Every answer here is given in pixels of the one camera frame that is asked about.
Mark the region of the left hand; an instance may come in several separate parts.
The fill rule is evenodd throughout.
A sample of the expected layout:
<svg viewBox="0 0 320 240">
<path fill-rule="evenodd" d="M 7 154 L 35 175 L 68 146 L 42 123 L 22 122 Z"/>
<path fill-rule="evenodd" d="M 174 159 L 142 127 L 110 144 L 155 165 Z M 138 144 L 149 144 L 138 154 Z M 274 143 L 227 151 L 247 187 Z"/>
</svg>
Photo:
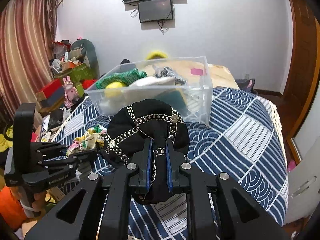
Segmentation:
<svg viewBox="0 0 320 240">
<path fill-rule="evenodd" d="M 44 210 L 47 191 L 35 193 L 30 199 L 28 199 L 27 192 L 21 186 L 10 187 L 10 192 L 13 197 L 20 202 L 20 205 L 28 218 L 36 218 Z"/>
</svg>

